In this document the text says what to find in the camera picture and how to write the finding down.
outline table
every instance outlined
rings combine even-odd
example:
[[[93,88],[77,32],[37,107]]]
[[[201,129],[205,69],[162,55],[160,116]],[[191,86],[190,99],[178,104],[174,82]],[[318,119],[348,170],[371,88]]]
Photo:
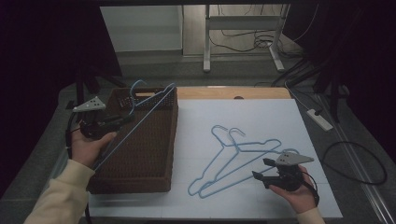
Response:
[[[319,209],[325,218],[341,217],[340,210],[332,195],[329,183],[318,163],[318,157],[312,147],[300,112],[294,100],[283,88],[178,88],[179,115],[177,137],[175,139],[174,168],[172,189],[169,192],[91,195],[90,210],[92,217],[128,217],[155,219],[197,219],[197,220],[228,220],[228,219],[280,219],[294,218],[295,214],[289,204],[275,195],[271,190],[264,189],[262,182],[247,179],[216,194],[201,199],[197,195],[190,196],[187,192],[191,181],[200,175],[206,164],[217,153],[219,145],[210,133],[213,123],[228,129],[238,127],[246,132],[246,139],[268,139],[279,137],[282,148],[295,147],[305,156],[315,159],[306,164],[310,174],[318,183],[321,203]],[[236,137],[237,141],[245,138]],[[276,141],[269,141],[263,149],[279,147]],[[209,170],[214,171],[219,165],[231,158],[231,150],[213,162]],[[276,154],[265,153],[266,157],[275,159]],[[250,160],[251,155],[241,153],[235,157],[235,164]],[[66,156],[61,156],[54,171],[61,171]],[[251,171],[260,171],[263,164],[261,157],[242,167],[240,172],[224,178],[225,185],[241,178]],[[224,172],[233,169],[228,166]],[[276,175],[276,170],[268,172]]]

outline wicker basket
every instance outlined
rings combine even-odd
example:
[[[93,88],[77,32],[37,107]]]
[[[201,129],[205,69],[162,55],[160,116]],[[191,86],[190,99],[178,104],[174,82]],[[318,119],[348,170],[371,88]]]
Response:
[[[134,90],[137,103],[164,88]],[[124,125],[116,136],[116,146],[137,123],[156,105],[158,106],[138,125],[117,151],[91,178],[88,191],[92,194],[166,192],[171,189],[174,142],[177,128],[177,89],[174,88],[162,101],[165,93],[138,106],[134,121]],[[131,111],[129,89],[115,89],[107,102],[109,115],[126,116]]]

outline wall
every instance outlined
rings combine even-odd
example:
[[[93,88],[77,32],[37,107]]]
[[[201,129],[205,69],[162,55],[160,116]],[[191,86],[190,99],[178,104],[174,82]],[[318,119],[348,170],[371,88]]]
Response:
[[[182,49],[181,6],[101,7],[114,50]]]

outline wooden surface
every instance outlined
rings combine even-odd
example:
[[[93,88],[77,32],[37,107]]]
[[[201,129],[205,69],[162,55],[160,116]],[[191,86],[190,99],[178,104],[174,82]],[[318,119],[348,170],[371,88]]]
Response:
[[[177,87],[178,99],[290,99],[285,88]]]

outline metal stand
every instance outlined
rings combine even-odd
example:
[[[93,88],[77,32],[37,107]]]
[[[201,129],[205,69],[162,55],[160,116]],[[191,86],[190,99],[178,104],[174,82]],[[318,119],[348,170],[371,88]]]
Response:
[[[277,53],[277,42],[282,34],[290,5],[285,5],[280,16],[210,16],[210,5],[205,6],[205,51],[204,71],[210,72],[211,30],[275,30],[274,40],[269,50],[277,71],[285,70]]]

